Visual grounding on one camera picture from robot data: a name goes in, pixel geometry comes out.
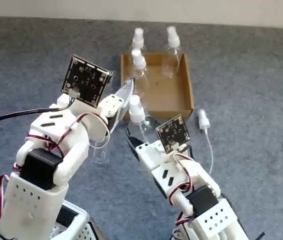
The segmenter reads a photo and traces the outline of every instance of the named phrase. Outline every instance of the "white plastic bracket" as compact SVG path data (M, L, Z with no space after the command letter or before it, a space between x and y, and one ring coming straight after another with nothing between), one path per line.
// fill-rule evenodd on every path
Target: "white plastic bracket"
M237 216L233 209L227 200L222 198L219 203L189 222L189 224L193 227L199 239L208 240L218 235L236 220Z
M4 195L0 234L20 240L47 240L62 207L68 184L43 190L12 172Z

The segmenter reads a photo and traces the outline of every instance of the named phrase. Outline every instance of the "ventilation hole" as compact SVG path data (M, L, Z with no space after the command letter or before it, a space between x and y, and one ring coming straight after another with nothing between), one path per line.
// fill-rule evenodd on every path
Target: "ventilation hole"
M44 123L44 124L42 124L42 125L40 125L40 126L42 126L43 128L44 128L44 127L50 127L50 126L55 126L55 123L54 123L54 122Z
M50 119L58 119L58 118L62 118L63 115L62 114L59 114L59 115L53 115L53 116L50 116L49 118Z
M171 176L171 177L169 178L168 186L171 186L171 185L173 184L173 181L174 181L174 177Z
M165 179L167 177L168 170L163 171L162 178Z

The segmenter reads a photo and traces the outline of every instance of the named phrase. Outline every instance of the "white spray cap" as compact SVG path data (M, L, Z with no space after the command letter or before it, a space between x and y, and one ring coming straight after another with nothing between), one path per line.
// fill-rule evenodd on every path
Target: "white spray cap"
M132 47L141 49L144 46L144 29L137 27L132 38Z
M145 120L146 115L144 108L141 104L141 98L138 95L132 95L129 100L129 115L130 120L135 123L139 124Z
M168 34L168 44L171 48L177 48L180 44L180 37L176 32L175 26L167 27L167 34Z
M146 60L142 55L142 51L139 48L134 48L131 51L131 55L133 58L133 65L136 69L144 69L146 68Z

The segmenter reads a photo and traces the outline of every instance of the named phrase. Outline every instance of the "black cable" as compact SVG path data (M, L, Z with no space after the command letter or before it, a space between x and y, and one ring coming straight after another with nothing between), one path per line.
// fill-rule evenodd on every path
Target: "black cable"
M187 145L188 146L188 149L189 149L189 155L190 155L190 157L192 158L192 159L195 159L194 158L194 154L193 154L193 148L192 148L192 146L191 145Z
M237 214L237 212L236 212L236 210L235 210L235 208L234 208L234 205L232 204L232 202L229 200L229 198L228 198L223 192L222 192L220 195L221 195L224 199L227 200L227 202L229 203L230 207L232 208L232 210L234 211L234 213L237 215L237 221L238 221L239 225L241 226L242 230L245 232L246 236L248 237L247 232L246 232L246 230L245 230L245 228L244 228L244 226L243 226L243 224L242 224L242 221L241 221L241 219L240 219L240 216Z
M185 228L184 223L182 223L181 225L182 225L182 228L184 229L184 231L185 231L185 233L186 233L186 235L187 235L187 239L188 239L188 240L191 240L191 239L190 239L190 236L188 235L188 232L187 232L187 230L186 230L186 228Z
M5 115L0 116L0 121L5 119L11 119L19 116L25 116L25 115L31 115L31 114L42 114L42 113L48 113L48 112L59 112L65 109L68 109L72 104L74 103L74 99L70 99L67 106L64 107L56 107L56 108L38 108L38 109L31 109L31 110L25 110L25 111L17 111L13 113L8 113Z
M265 232L262 232L257 238L256 240L261 240L263 236L265 236Z

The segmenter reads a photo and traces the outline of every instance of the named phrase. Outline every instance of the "circuit board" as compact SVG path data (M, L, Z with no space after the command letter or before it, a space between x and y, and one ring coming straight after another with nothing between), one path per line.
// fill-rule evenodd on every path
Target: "circuit board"
M167 154L191 139L181 114L157 127L156 133Z
M97 108L112 74L111 71L73 55L61 92Z

